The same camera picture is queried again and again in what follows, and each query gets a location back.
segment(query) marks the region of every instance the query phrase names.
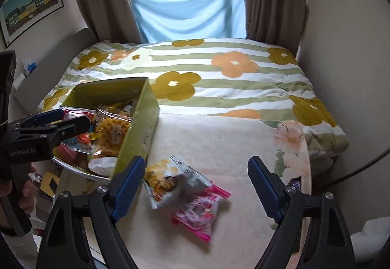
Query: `human hand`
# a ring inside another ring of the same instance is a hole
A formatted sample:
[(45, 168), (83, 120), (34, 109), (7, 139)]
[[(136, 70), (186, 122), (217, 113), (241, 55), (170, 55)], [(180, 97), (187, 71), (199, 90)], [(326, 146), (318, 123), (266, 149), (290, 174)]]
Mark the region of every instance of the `human hand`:
[[(30, 163), (29, 173), (35, 173), (37, 171), (36, 166)], [(12, 191), (11, 181), (0, 180), (0, 197), (5, 197)], [(34, 197), (37, 194), (37, 189), (31, 181), (26, 181), (23, 187), (23, 197), (19, 200), (19, 206), (25, 211), (26, 214), (30, 214), (34, 210)], [(3, 210), (3, 206), (0, 204), (0, 226), (5, 228), (12, 228), (7, 215)]]

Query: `picture frame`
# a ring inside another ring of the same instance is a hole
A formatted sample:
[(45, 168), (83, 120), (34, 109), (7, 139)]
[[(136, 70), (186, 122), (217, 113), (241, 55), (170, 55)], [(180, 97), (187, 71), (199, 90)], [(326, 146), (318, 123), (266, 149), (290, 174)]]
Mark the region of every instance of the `picture frame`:
[(0, 26), (8, 48), (41, 19), (62, 8), (62, 0), (5, 0), (0, 8)]

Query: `bolt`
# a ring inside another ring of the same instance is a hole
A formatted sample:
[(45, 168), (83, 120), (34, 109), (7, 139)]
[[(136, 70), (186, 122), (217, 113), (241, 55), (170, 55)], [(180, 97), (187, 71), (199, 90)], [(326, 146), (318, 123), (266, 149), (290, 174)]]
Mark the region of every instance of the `bolt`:
[(326, 199), (333, 199), (335, 196), (331, 192), (326, 192), (325, 193), (325, 198)]
[(296, 192), (296, 187), (294, 185), (288, 185), (288, 186), (286, 186), (286, 191), (288, 193), (295, 193)]
[(68, 196), (69, 196), (69, 192), (64, 191), (64, 192), (61, 192), (60, 195), (58, 195), (58, 198), (64, 199), (64, 198), (67, 198)]
[(97, 188), (97, 192), (98, 193), (106, 193), (108, 190), (108, 187), (106, 185), (100, 185), (98, 188)]

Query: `wall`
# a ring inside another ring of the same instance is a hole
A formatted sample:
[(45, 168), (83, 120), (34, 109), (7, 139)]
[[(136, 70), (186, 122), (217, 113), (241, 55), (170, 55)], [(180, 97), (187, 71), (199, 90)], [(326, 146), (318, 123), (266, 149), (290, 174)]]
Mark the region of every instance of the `wall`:
[[(308, 0), (298, 60), (318, 97), (350, 138), (330, 181), (390, 145), (390, 4), (387, 0)], [(333, 187), (351, 232), (390, 215), (390, 156)]]
[[(23, 59), (39, 63), (62, 40), (86, 27), (76, 0), (63, 0), (63, 3), (63, 8), (37, 22), (7, 48), (16, 51), (16, 75), (23, 68)], [(2, 50), (5, 50), (5, 45), (0, 37), (0, 51)], [(23, 107), (11, 96), (9, 119), (15, 120), (26, 115)]]

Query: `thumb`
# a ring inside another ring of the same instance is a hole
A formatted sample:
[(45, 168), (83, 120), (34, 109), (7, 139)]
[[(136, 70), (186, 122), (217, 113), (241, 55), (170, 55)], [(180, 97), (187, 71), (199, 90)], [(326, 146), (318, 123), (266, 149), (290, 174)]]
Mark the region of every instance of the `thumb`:
[(0, 198), (7, 196), (12, 191), (11, 181), (0, 181)]

